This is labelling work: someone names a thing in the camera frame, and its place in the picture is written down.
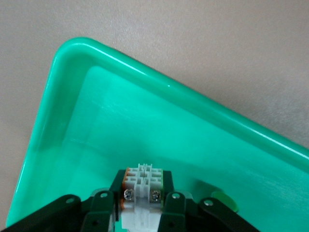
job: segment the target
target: green plastic bin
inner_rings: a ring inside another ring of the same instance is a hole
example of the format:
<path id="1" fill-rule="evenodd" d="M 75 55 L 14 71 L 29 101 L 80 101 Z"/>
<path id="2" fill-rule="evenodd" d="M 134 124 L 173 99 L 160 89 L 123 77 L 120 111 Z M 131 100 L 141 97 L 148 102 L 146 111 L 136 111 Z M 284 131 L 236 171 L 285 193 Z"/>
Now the green plastic bin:
<path id="1" fill-rule="evenodd" d="M 263 232 L 309 231 L 307 149 L 88 38 L 55 55 L 7 226 L 138 163 L 196 200 L 224 192 Z"/>

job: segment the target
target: beige surface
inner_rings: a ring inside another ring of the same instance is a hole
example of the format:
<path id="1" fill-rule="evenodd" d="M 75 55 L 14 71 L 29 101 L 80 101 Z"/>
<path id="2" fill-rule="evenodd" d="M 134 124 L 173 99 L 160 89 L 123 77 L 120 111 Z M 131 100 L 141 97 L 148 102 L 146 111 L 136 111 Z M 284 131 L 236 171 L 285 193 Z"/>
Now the beige surface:
<path id="1" fill-rule="evenodd" d="M 309 147 L 308 12 L 307 0 L 2 1 L 0 228 L 65 40 L 94 38 Z"/>

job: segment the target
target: green tray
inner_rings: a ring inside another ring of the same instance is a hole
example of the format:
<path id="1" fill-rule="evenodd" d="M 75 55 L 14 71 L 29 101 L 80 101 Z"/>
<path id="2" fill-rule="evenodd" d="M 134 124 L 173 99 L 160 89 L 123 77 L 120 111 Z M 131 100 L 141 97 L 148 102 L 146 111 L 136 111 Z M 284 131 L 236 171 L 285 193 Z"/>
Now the green tray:
<path id="1" fill-rule="evenodd" d="M 261 231 L 309 231 L 307 149 L 87 38 L 56 53 L 7 226 L 138 163 L 196 200 L 223 191 Z"/>

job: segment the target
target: white plastic connector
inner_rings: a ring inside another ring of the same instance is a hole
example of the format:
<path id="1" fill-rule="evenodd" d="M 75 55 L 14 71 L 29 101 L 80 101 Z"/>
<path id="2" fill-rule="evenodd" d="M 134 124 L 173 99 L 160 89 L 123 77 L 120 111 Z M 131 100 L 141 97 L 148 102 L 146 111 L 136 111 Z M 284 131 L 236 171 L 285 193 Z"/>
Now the white plastic connector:
<path id="1" fill-rule="evenodd" d="M 124 178 L 122 228 L 130 232 L 157 232 L 163 192 L 163 172 L 152 165 L 128 168 Z"/>

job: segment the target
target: gray table surface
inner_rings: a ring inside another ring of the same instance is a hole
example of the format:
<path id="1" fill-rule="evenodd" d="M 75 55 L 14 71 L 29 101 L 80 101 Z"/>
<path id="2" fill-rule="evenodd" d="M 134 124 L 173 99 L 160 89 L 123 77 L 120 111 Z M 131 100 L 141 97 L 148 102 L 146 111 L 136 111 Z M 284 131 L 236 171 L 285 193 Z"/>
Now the gray table surface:
<path id="1" fill-rule="evenodd" d="M 0 229 L 57 48 L 86 36 L 309 147 L 309 1 L 0 3 Z"/>

